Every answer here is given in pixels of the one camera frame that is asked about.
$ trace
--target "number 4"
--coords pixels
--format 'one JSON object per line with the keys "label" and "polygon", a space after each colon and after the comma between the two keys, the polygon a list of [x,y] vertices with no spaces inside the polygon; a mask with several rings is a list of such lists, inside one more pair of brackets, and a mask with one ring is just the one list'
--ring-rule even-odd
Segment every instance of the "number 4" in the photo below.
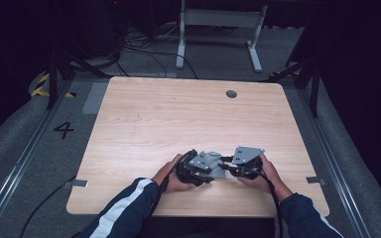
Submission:
{"label": "number 4", "polygon": [[62,139],[64,140],[64,138],[66,137],[66,133],[73,131],[73,129],[69,129],[69,126],[70,126],[70,122],[66,121],[63,124],[61,124],[59,127],[55,128],[54,131],[63,132]]}

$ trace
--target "black cable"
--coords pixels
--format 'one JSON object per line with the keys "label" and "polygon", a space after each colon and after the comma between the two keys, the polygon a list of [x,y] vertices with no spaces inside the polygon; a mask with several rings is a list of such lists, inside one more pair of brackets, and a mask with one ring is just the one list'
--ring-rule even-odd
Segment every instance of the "black cable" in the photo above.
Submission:
{"label": "black cable", "polygon": [[[95,68],[105,68],[105,67],[109,67],[111,66],[112,64],[116,63],[118,60],[119,60],[119,57],[114,57],[116,56],[116,53],[117,53],[117,50],[115,53],[111,54],[109,57],[108,57],[108,61],[107,62],[104,62],[102,64],[95,64],[93,65],[93,67]],[[82,67],[82,66],[77,66],[77,65],[70,65],[74,70],[76,71],[88,71],[88,69]]]}
{"label": "black cable", "polygon": [[275,208],[277,209],[278,225],[280,227],[280,238],[283,238],[283,216],[281,214],[280,202],[278,201],[277,192],[275,192],[274,185],[268,179],[263,169],[261,169],[261,173],[259,175],[267,182],[268,186],[270,187],[272,198],[274,199],[274,203],[275,203]]}
{"label": "black cable", "polygon": [[150,212],[150,215],[148,217],[151,217],[151,215],[153,215],[154,211],[157,208],[157,205],[159,204],[159,201],[160,201],[160,198],[162,197],[163,192],[166,191],[166,188],[167,188],[167,186],[169,184],[169,177],[170,177],[170,175],[175,171],[176,167],[181,162],[181,160],[186,158],[193,151],[194,150],[188,151],[184,155],[182,155],[181,158],[176,161],[176,163],[172,166],[172,168],[169,170],[169,172],[163,178],[163,181],[162,181],[162,183],[160,184],[160,187],[159,187],[159,192],[157,193],[156,200],[153,203],[153,207],[151,207],[151,212]]}
{"label": "black cable", "polygon": [[118,60],[116,61],[116,64],[117,64],[117,67],[119,68],[119,72],[121,75],[122,75],[121,71],[123,71],[123,73],[125,73],[126,76],[129,76],[129,74],[125,71],[125,69],[123,69],[123,67],[120,65]]}
{"label": "black cable", "polygon": [[[178,29],[179,29],[179,26],[174,26],[170,29],[162,31],[161,28],[159,27],[158,33],[157,33],[154,40],[151,40],[147,36],[145,36],[143,33],[134,30],[134,31],[128,32],[128,34],[126,35],[126,37],[124,39],[128,43],[128,47],[134,48],[137,50],[142,50],[142,49],[146,49],[146,48],[152,46],[153,44],[169,40],[172,37],[171,34],[174,33],[175,31],[177,31]],[[131,43],[131,41],[136,41],[136,42],[141,41],[141,44],[140,45],[133,45]]]}
{"label": "black cable", "polygon": [[139,50],[132,50],[132,49],[129,49],[129,50],[132,51],[132,52],[128,52],[128,51],[125,51],[125,50],[123,50],[123,51],[127,52],[127,53],[134,53],[134,54],[140,54],[140,55],[152,57],[162,67],[163,72],[164,72],[164,77],[167,76],[166,68],[163,66],[163,64],[156,57],[154,57],[153,55],[148,54],[148,53],[143,53],[142,51],[139,51]]}
{"label": "black cable", "polygon": [[[72,181],[73,179],[75,179],[76,176],[73,176],[72,178],[68,179],[66,182],[68,181]],[[62,183],[60,186],[58,186],[54,191],[52,191],[51,194],[49,194],[42,202],[40,202],[40,204],[33,210],[33,212],[30,214],[29,218],[27,219],[26,223],[24,224],[23,226],[23,229],[21,230],[21,233],[20,233],[20,238],[22,238],[24,236],[24,232],[26,231],[27,229],[27,226],[29,225],[30,223],[30,220],[33,218],[34,214],[39,210],[39,208],[47,201],[49,200],[49,198],[51,198],[55,193],[57,193],[57,191],[59,191],[63,186],[64,186],[65,182]]]}
{"label": "black cable", "polygon": [[165,56],[175,56],[175,57],[180,57],[182,59],[185,60],[185,62],[190,66],[190,70],[192,71],[195,79],[199,79],[197,77],[197,74],[196,72],[194,71],[193,67],[191,66],[191,63],[185,58],[185,57],[182,57],[178,54],[174,54],[174,53],[157,53],[157,52],[146,52],[146,51],[141,51],[141,50],[136,50],[136,49],[133,49],[133,48],[130,48],[130,47],[127,47],[127,46],[123,46],[124,48],[130,50],[130,51],[134,51],[134,52],[139,52],[139,53],[145,53],[145,54],[154,54],[154,55],[165,55]]}

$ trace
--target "yellow tape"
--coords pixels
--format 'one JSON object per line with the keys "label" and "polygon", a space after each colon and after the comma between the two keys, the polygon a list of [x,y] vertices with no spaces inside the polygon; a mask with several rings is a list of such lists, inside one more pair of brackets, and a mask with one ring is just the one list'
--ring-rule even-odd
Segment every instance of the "yellow tape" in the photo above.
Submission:
{"label": "yellow tape", "polygon": [[[50,93],[42,91],[43,85],[45,85],[46,80],[50,78],[49,73],[45,73],[42,78],[40,78],[39,83],[37,84],[36,88],[32,92],[32,96],[51,96]],[[76,97],[76,93],[74,92],[68,92],[64,97]]]}

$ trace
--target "wooden table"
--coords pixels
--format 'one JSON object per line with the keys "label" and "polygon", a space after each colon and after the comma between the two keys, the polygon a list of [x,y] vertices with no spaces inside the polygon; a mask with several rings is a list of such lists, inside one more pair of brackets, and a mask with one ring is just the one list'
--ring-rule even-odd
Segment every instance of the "wooden table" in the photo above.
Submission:
{"label": "wooden table", "polygon": [[[227,90],[237,92],[229,98]],[[108,85],[67,211],[95,214],[133,179],[151,178],[177,153],[196,149],[232,156],[238,146],[262,147],[283,181],[329,210],[283,88],[279,84],[113,77]],[[273,217],[270,194],[227,172],[195,190],[165,193],[160,216]]]}

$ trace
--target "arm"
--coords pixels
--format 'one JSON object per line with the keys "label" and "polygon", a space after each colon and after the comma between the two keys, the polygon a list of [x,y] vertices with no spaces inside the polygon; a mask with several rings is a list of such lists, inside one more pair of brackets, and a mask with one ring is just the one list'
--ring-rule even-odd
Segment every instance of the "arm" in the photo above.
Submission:
{"label": "arm", "polygon": [[[134,237],[138,234],[143,220],[150,214],[159,185],[181,156],[176,155],[166,163],[153,179],[135,179],[106,205],[79,237]],[[176,173],[172,173],[166,192],[193,188],[193,184],[180,182]]]}
{"label": "arm", "polygon": [[[272,182],[280,202],[284,220],[289,225],[290,237],[342,237],[314,208],[310,198],[293,193],[281,180],[274,165],[265,155],[260,156],[266,176]],[[253,180],[238,178],[246,185],[271,193],[268,184],[261,177]]]}

